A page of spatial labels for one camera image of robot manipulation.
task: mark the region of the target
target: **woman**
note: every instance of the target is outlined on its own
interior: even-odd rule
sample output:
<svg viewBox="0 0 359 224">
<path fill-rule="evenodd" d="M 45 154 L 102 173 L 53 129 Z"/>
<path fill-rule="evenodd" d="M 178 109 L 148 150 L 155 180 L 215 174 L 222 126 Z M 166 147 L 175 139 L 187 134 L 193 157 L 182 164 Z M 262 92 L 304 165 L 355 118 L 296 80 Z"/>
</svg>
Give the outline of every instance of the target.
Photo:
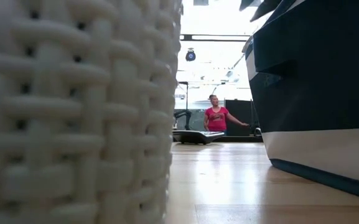
<svg viewBox="0 0 359 224">
<path fill-rule="evenodd" d="M 204 128 L 207 131 L 221 131 L 226 134 L 226 118 L 236 124 L 249 126 L 237 120 L 226 108 L 219 106 L 218 97 L 216 95 L 210 95 L 210 102 L 212 107 L 205 111 L 204 116 Z"/>
</svg>

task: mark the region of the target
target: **spotlight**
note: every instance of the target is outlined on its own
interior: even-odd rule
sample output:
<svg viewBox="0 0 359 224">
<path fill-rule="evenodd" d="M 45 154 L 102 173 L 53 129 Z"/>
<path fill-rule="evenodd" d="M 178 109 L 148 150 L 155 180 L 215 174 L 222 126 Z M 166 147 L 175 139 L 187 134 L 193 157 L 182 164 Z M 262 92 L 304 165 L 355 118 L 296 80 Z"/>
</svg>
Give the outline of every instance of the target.
<svg viewBox="0 0 359 224">
<path fill-rule="evenodd" d="M 193 62 L 196 60 L 196 54 L 194 53 L 193 49 L 188 49 L 186 53 L 186 61 Z"/>
</svg>

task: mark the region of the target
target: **woman's arm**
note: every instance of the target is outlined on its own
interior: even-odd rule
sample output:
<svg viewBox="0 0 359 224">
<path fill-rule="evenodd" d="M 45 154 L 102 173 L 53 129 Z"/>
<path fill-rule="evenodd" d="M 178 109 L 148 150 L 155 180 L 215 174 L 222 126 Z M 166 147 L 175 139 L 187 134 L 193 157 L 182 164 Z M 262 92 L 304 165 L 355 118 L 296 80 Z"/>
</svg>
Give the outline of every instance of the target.
<svg viewBox="0 0 359 224">
<path fill-rule="evenodd" d="M 227 117 L 230 121 L 232 121 L 232 122 L 234 122 L 234 123 L 236 123 L 236 124 L 239 124 L 239 125 L 242 125 L 242 126 L 248 126 L 248 124 L 243 123 L 243 122 L 237 120 L 237 119 L 236 119 L 232 114 L 230 114 L 229 112 L 228 112 L 228 114 L 226 115 L 226 117 Z"/>
<path fill-rule="evenodd" d="M 204 128 L 206 131 L 209 131 L 208 130 L 208 115 L 204 115 Z"/>
</svg>

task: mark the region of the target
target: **metal frame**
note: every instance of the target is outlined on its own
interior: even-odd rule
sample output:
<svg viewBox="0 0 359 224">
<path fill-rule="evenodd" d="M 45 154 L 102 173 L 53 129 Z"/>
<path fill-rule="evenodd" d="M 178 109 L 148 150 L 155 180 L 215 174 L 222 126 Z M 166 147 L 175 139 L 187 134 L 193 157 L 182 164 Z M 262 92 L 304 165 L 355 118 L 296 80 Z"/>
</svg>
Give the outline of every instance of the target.
<svg viewBox="0 0 359 224">
<path fill-rule="evenodd" d="M 181 34 L 180 41 L 244 42 L 245 43 L 250 37 L 251 35 Z"/>
</svg>

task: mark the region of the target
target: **pink shirt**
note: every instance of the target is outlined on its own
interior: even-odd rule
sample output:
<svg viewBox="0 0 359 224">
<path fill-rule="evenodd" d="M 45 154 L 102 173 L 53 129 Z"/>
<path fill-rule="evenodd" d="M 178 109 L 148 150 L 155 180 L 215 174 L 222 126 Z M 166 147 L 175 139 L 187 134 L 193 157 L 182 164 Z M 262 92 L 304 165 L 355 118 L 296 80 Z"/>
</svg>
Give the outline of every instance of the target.
<svg viewBox="0 0 359 224">
<path fill-rule="evenodd" d="M 209 131 L 226 131 L 226 116 L 229 111 L 221 106 L 218 112 L 214 112 L 212 108 L 205 111 L 208 117 L 208 130 Z"/>
</svg>

